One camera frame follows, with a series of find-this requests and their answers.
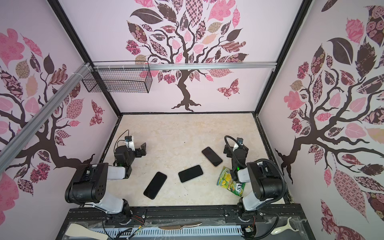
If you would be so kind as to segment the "black smartphone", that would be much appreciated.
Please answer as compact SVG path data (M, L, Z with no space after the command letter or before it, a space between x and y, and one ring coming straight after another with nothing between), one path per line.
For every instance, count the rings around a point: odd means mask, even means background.
M163 187L165 181L167 180L167 175L157 172L147 188L144 190L144 196L147 198L154 200L158 195L160 189Z

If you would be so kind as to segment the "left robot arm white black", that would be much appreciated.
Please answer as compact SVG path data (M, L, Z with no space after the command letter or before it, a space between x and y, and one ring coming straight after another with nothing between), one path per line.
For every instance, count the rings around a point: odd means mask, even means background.
M128 179L132 173L133 161L146 154L146 143L138 149L120 146L115 150L116 162L113 166L108 163L82 164L65 191L66 202L79 206L90 205L109 215L131 217L132 211L128 201L109 193L107 181Z

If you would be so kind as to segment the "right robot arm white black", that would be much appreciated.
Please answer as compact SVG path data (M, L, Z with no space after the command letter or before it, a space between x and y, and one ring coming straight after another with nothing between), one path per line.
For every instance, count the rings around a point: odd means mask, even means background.
M238 144L224 147L232 167L223 168L217 182L218 186L241 198L238 203L240 212L258 211L282 199L288 190L279 167L269 159L247 163L248 150Z

